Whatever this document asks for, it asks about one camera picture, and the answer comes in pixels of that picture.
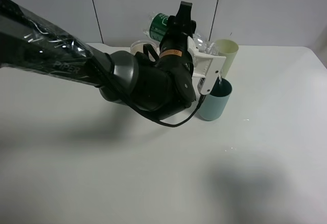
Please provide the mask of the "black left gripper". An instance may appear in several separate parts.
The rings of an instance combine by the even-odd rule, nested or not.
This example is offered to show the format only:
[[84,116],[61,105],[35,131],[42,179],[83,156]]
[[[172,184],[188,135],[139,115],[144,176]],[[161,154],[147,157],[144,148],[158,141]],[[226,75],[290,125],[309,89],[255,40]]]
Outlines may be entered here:
[[191,20],[192,3],[181,1],[175,16],[157,14],[154,17],[154,39],[160,42],[159,60],[155,73],[174,81],[191,81],[194,71],[188,52],[188,37],[192,37],[196,23]]

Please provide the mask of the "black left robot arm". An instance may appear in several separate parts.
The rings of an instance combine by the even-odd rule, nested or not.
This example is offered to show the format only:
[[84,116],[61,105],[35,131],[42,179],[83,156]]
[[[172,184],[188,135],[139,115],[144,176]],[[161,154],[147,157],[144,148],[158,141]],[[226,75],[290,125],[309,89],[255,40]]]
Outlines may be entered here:
[[181,2],[156,52],[99,51],[11,0],[1,0],[1,66],[97,87],[109,102],[160,122],[191,106],[195,31],[192,4]]

